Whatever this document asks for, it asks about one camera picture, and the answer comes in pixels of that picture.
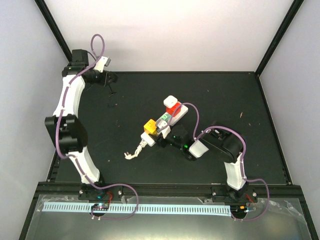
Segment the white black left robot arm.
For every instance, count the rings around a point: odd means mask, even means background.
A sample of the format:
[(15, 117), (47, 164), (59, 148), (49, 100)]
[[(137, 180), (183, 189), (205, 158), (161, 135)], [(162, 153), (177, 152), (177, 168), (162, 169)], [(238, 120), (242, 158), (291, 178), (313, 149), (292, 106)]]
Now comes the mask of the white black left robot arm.
[(71, 62), (62, 70), (62, 91), (52, 116), (44, 124), (61, 159), (72, 161), (80, 175), (81, 183), (91, 185), (89, 193), (97, 200), (108, 192), (104, 179), (95, 166), (88, 150), (88, 133), (79, 120), (79, 106), (86, 84), (106, 85), (108, 73), (104, 67), (110, 63), (105, 56), (98, 56), (89, 63), (88, 52), (72, 51)]

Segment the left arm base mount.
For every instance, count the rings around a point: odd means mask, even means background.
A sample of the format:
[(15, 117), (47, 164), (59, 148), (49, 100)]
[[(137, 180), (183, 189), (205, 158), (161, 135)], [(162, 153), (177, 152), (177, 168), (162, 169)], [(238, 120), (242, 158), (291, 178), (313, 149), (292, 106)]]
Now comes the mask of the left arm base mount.
[(80, 188), (78, 199), (91, 202), (119, 201), (122, 197), (123, 188), (123, 186), (113, 186), (107, 189), (97, 189), (92, 185), (83, 184)]

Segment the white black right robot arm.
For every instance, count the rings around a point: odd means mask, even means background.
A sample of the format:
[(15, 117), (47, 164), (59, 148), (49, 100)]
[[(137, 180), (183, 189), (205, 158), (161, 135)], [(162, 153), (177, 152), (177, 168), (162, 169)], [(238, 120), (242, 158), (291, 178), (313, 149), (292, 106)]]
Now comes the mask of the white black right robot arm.
[(196, 161), (211, 152), (215, 160), (223, 162), (226, 171), (225, 193), (220, 197), (232, 203), (241, 201), (246, 195), (247, 176), (244, 170), (245, 140), (237, 132), (225, 126), (213, 126), (192, 139), (183, 125), (169, 128), (169, 133), (159, 133), (152, 139), (157, 145), (170, 145), (179, 149), (188, 161)]

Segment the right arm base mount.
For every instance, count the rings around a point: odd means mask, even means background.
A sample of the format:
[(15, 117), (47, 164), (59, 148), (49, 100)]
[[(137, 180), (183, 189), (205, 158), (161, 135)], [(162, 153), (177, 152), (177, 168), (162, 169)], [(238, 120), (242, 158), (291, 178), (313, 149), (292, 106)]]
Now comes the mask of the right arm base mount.
[(254, 188), (245, 184), (240, 190), (235, 190), (226, 184), (213, 185), (211, 187), (212, 198), (215, 202), (228, 204), (245, 204), (249, 202), (257, 203), (254, 196)]

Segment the green plug adapter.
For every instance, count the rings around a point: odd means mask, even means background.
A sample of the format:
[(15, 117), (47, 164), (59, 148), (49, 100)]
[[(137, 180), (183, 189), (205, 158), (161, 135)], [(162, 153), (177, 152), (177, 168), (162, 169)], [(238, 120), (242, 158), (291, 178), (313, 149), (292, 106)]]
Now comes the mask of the green plug adapter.
[(160, 119), (168, 123), (170, 121), (171, 117), (172, 116), (166, 112), (160, 117)]

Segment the yellow cube socket adapter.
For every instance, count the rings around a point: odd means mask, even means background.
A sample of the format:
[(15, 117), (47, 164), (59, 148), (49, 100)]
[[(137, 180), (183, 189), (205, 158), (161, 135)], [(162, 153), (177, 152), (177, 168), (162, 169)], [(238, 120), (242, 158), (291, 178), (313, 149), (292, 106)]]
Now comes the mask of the yellow cube socket adapter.
[(156, 121), (153, 119), (148, 120), (148, 122), (144, 124), (143, 129), (146, 134), (156, 135), (158, 133)]

